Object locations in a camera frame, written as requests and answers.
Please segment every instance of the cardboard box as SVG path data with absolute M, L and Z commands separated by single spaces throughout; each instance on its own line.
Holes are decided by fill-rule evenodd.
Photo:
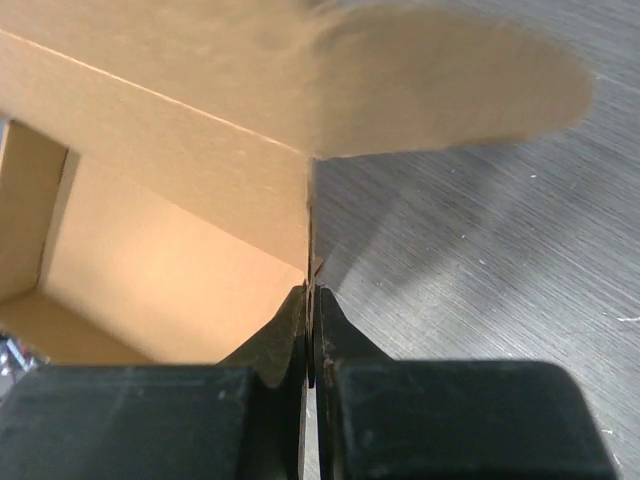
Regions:
M 592 92 L 416 4 L 0 0 L 0 59 L 0 324 L 60 364 L 220 360 L 312 280 L 315 159 L 526 139 Z

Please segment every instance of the brown cardboard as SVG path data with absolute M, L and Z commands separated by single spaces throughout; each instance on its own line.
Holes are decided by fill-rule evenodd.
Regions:
M 537 34 L 402 4 L 0 0 L 0 59 L 34 129 L 3 142 L 0 322 L 65 363 L 257 331 L 315 270 L 310 158 L 528 138 L 592 89 Z

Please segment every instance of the stainless steel table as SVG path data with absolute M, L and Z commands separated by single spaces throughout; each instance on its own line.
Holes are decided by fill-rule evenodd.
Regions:
M 322 163 L 322 280 L 394 357 L 564 365 L 640 478 L 640 3 L 438 3 L 568 39 L 597 72 L 593 112 L 521 146 Z M 308 414 L 317 478 L 313 399 Z

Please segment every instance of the cardboard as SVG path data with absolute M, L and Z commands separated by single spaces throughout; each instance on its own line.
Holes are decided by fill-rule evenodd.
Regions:
M 415 4 L 0 0 L 0 59 L 0 324 L 72 364 L 261 328 L 313 280 L 314 159 L 529 138 L 592 91 L 555 42 Z

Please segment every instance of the cardboard flap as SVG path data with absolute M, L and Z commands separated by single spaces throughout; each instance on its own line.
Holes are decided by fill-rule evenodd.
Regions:
M 33 289 L 66 149 L 16 122 L 0 152 L 0 301 Z
M 591 103 L 590 74 L 562 46 L 441 8 L 348 10 L 317 52 L 323 158 L 524 140 Z
M 309 3 L 0 0 L 0 38 L 308 153 Z

